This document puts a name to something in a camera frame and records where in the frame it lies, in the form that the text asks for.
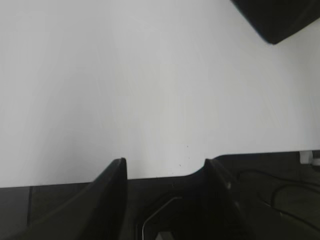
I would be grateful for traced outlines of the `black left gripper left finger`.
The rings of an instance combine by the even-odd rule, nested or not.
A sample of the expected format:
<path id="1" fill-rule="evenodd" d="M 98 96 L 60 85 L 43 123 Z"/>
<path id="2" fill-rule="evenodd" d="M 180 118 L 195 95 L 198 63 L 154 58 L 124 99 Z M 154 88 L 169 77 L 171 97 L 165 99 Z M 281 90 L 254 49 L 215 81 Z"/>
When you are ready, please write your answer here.
<path id="1" fill-rule="evenodd" d="M 12 239 L 117 240 L 127 198 L 127 162 L 125 158 L 115 159 L 80 193 Z"/>

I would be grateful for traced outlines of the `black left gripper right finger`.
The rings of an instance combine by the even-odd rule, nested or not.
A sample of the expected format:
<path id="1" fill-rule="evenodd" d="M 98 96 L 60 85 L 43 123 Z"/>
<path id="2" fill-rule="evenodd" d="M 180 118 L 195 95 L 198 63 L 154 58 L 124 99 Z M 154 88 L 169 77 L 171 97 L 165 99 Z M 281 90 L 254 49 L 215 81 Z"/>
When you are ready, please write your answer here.
<path id="1" fill-rule="evenodd" d="M 251 240 L 253 232 L 232 197 L 234 178 L 216 159 L 204 163 L 207 186 L 207 226 L 212 240 Z"/>

